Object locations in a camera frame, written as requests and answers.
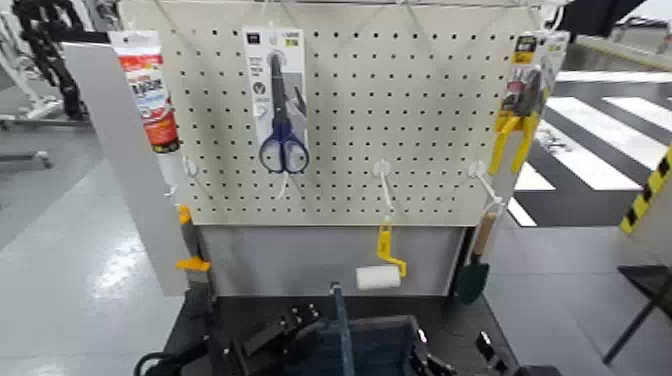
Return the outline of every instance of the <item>yellow handle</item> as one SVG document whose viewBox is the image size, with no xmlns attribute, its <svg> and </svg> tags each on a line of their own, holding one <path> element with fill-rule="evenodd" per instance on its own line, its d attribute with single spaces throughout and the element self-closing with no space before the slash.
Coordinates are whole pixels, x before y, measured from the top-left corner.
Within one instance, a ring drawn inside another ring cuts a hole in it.
<svg viewBox="0 0 672 376">
<path fill-rule="evenodd" d="M 390 253 L 390 235 L 392 226 L 388 220 L 378 227 L 378 242 L 376 244 L 376 254 L 378 258 L 391 264 L 399 266 L 399 275 L 406 277 L 406 263 L 402 260 L 392 257 Z"/>
<path fill-rule="evenodd" d="M 511 163 L 511 172 L 513 174 L 517 174 L 520 168 L 523 167 L 527 151 L 530 149 L 530 145 L 532 145 L 537 123 L 538 117 L 536 115 L 528 116 L 523 120 L 523 140 L 520 142 L 520 146 L 518 146 L 516 155 L 513 157 L 513 162 Z"/>
<path fill-rule="evenodd" d="M 488 168 L 488 174 L 495 175 L 499 171 L 499 166 L 502 164 L 502 154 L 504 153 L 504 147 L 506 146 L 506 140 L 509 138 L 509 135 L 516 127 L 520 121 L 520 116 L 512 116 L 504 125 L 501 131 L 497 135 L 497 140 L 495 140 L 495 146 L 492 149 L 492 160 L 490 160 L 490 167 Z"/>
</svg>

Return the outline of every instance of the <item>blue scissors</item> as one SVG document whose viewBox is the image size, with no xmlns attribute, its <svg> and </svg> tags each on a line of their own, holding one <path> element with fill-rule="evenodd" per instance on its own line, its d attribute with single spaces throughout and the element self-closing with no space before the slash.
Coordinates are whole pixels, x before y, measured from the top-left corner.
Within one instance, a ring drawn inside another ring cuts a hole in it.
<svg viewBox="0 0 672 376">
<path fill-rule="evenodd" d="M 303 102 L 298 89 L 299 105 Z M 271 56 L 271 95 L 273 99 L 273 131 L 259 148 L 259 160 L 270 172 L 298 174 L 308 166 L 308 149 L 292 129 L 285 104 L 285 82 L 277 54 Z"/>
</svg>

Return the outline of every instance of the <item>white roller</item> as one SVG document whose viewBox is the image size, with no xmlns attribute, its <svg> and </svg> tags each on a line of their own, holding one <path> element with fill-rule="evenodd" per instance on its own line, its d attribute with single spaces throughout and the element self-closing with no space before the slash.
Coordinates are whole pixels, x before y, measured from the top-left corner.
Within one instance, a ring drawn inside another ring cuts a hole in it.
<svg viewBox="0 0 672 376">
<path fill-rule="evenodd" d="M 357 288 L 376 290 L 401 286 L 399 267 L 396 265 L 357 268 Z"/>
</svg>

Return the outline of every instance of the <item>metal sheet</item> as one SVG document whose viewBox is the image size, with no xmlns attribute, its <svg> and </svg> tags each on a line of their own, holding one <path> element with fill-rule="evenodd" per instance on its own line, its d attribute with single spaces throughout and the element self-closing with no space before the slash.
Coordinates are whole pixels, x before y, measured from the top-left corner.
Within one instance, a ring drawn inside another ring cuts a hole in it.
<svg viewBox="0 0 672 376">
<path fill-rule="evenodd" d="M 164 196 L 167 187 L 117 55 L 109 45 L 63 45 L 68 69 L 82 91 L 161 289 L 165 295 L 180 296 L 187 280 L 175 262 L 188 258 L 189 252 L 175 206 Z"/>
<path fill-rule="evenodd" d="M 376 258 L 377 229 L 201 226 L 219 296 L 323 295 L 339 281 L 348 295 L 446 295 L 461 228 L 398 227 L 391 253 L 408 263 L 399 288 L 359 291 L 355 268 Z"/>
</svg>

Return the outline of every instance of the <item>white wall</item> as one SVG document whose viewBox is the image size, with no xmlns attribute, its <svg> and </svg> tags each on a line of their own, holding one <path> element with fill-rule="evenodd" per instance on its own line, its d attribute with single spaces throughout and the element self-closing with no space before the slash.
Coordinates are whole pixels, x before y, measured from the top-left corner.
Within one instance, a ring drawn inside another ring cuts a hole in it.
<svg viewBox="0 0 672 376">
<path fill-rule="evenodd" d="M 672 0 L 646 0 L 625 18 L 631 16 L 672 21 Z"/>
</svg>

